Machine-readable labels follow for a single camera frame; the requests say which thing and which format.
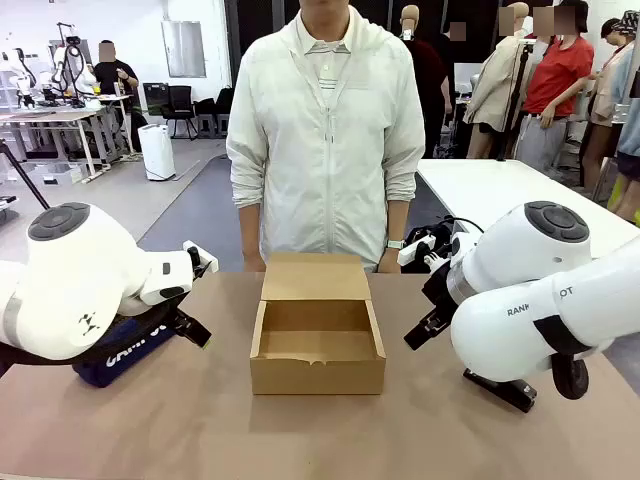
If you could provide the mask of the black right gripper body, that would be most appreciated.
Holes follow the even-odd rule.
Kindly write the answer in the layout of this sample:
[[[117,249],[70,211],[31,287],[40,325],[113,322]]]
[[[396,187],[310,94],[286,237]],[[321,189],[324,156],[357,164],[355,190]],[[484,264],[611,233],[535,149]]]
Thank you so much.
[[[450,261],[446,260],[432,272],[422,289],[426,298],[433,305],[430,317],[435,318],[437,321],[451,321],[459,306],[447,286],[450,270]]]

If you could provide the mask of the white workbench with metal legs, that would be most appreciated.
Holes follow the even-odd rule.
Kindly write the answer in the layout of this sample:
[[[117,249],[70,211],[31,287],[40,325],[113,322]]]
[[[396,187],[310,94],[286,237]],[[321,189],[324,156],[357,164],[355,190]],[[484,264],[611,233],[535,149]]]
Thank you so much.
[[[100,95],[88,107],[41,107],[0,114],[0,136],[9,134],[20,161],[28,159],[26,146],[55,147],[56,159],[70,160],[74,143],[82,147],[89,183],[111,170],[111,164],[134,152],[126,95]]]

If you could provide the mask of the white air purifier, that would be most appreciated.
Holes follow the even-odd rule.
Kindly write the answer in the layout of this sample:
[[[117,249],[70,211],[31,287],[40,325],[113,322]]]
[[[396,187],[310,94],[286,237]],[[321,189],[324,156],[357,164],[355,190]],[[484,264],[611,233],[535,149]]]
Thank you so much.
[[[166,125],[148,124],[138,129],[146,178],[167,181],[176,175],[173,149]]]

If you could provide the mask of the person with patterned hat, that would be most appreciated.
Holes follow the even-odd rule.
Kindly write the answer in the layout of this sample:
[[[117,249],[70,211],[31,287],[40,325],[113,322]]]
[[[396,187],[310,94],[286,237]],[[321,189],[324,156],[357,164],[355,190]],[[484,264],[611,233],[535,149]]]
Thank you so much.
[[[616,81],[623,78],[626,62],[633,54],[640,12],[627,10],[616,22],[609,20],[601,37],[616,47],[603,65],[592,91],[590,119],[586,130],[586,147],[582,155],[583,186],[591,194],[598,182],[603,160],[611,157],[620,136],[620,127],[613,124],[615,105],[622,97],[622,87]]]

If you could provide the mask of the person in white jacket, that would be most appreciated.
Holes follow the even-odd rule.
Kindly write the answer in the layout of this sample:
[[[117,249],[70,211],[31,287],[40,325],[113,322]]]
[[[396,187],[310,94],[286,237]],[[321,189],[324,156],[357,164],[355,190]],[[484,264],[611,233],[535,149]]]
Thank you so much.
[[[387,202],[425,151],[412,56],[349,0],[299,0],[245,52],[230,113],[233,200],[260,205],[260,254],[344,253],[377,272]]]

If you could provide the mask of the small white background robot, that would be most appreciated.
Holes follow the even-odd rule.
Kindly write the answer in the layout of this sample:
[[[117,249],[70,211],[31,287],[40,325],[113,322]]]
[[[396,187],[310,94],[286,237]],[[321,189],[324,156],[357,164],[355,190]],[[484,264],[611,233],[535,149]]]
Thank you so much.
[[[20,48],[7,49],[2,52],[2,59],[13,73],[9,81],[16,88],[18,107],[34,109],[35,101],[31,89],[36,85],[36,78],[24,62],[23,50]]]

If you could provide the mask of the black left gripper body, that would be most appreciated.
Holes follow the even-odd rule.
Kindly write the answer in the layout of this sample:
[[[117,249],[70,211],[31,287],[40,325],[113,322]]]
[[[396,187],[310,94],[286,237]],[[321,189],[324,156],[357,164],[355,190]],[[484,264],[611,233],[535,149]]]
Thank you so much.
[[[141,328],[156,328],[164,325],[168,328],[180,328],[183,324],[183,315],[179,312],[180,300],[171,300],[151,307],[149,310],[130,316]]]

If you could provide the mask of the large white table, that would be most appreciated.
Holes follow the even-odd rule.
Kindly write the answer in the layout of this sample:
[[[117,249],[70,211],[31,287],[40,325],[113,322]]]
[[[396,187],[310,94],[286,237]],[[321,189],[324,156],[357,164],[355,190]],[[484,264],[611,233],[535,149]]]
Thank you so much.
[[[452,215],[482,228],[517,205],[548,200],[572,209],[587,222],[595,258],[640,236],[639,228],[516,160],[422,159],[417,173]]]

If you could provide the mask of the person in light blue top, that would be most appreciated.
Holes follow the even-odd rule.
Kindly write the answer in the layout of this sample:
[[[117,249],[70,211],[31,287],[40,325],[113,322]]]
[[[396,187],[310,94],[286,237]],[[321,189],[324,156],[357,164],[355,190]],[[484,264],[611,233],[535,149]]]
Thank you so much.
[[[640,64],[634,48],[619,65],[612,83],[616,105],[626,107],[626,116],[616,147],[617,178],[608,209],[625,221],[640,225]]]

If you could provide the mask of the black elongated device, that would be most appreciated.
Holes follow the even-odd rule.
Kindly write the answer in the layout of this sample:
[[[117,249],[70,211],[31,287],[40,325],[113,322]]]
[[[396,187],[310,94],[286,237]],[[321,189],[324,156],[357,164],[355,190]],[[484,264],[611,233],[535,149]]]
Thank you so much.
[[[535,404],[537,391],[524,380],[496,382],[469,369],[464,370],[463,376],[523,413],[528,413]]]

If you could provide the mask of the person in black t-shirt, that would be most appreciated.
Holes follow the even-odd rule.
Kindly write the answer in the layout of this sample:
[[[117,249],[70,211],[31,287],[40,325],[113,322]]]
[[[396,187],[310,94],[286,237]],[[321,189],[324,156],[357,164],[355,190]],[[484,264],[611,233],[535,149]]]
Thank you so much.
[[[125,62],[116,58],[115,44],[111,40],[102,40],[98,45],[99,62],[94,65],[93,72],[100,84],[103,95],[115,95],[115,86],[128,95],[123,101],[127,114],[131,114],[134,107],[139,105],[139,81],[134,70]]]

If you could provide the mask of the brown cardboard box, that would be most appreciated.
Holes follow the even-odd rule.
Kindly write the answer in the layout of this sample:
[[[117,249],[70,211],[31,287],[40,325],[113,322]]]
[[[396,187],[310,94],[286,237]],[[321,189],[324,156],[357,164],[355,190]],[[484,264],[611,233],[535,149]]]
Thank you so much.
[[[274,253],[251,343],[256,395],[379,395],[386,352],[361,260]]]

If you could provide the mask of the navy blue pouch white lettering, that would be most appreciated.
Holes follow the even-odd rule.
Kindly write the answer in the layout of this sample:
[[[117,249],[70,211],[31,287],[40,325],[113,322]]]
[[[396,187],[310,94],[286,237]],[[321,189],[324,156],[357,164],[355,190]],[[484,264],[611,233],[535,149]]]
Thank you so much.
[[[96,347],[106,349],[109,354],[96,360],[83,360],[76,363],[72,366],[73,371],[90,386],[108,387],[175,336],[171,329],[160,324],[144,338],[133,341],[133,333],[141,325],[142,322],[133,317],[125,318],[96,344]]]

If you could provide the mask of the black tripod leg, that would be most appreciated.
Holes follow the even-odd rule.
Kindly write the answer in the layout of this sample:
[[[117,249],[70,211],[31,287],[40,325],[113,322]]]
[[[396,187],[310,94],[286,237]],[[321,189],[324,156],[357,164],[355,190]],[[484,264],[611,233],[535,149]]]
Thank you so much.
[[[49,203],[46,201],[46,199],[44,198],[44,196],[41,194],[41,192],[38,190],[38,188],[36,187],[36,185],[34,184],[34,182],[31,180],[31,178],[28,176],[28,174],[25,172],[24,168],[22,167],[21,163],[16,159],[16,157],[13,155],[13,153],[11,152],[10,148],[6,145],[6,142],[4,139],[0,138],[0,154],[4,155],[7,160],[9,161],[9,163],[11,164],[11,166],[14,168],[14,170],[18,173],[19,177],[22,179],[22,181],[24,182],[24,184],[28,187],[28,189],[31,191],[31,193],[33,194],[33,196],[36,198],[36,200],[38,201],[38,203],[42,206],[42,208],[44,210],[47,210],[50,208]]]

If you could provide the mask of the grey wall panel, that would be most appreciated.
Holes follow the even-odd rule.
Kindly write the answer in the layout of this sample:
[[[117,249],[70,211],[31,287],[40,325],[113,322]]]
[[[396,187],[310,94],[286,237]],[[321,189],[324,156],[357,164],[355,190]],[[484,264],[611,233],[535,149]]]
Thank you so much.
[[[201,24],[194,21],[161,22],[170,78],[205,78],[206,65]]]

